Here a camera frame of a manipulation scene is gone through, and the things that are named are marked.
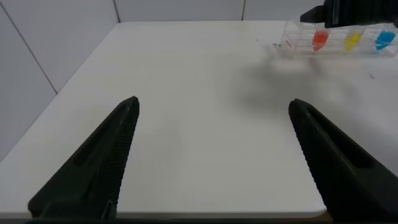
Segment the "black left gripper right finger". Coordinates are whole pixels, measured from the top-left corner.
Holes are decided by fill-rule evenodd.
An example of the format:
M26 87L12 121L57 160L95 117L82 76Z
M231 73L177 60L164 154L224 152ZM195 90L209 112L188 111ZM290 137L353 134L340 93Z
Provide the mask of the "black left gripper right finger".
M335 222L397 221L397 176L311 104L294 99L289 117Z

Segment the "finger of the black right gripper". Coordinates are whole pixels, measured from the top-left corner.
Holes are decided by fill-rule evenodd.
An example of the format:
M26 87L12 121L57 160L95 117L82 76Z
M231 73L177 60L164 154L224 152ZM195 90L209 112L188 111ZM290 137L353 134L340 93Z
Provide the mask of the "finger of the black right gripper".
M300 16L300 22L326 28L392 24L397 26L397 0L324 0Z

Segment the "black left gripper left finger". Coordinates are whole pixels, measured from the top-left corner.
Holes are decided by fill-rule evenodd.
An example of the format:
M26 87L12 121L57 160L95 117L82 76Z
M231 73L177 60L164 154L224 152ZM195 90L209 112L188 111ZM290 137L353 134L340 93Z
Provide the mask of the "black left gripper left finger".
M119 193L140 104L132 96L117 105L61 168L31 198L39 219L109 220Z

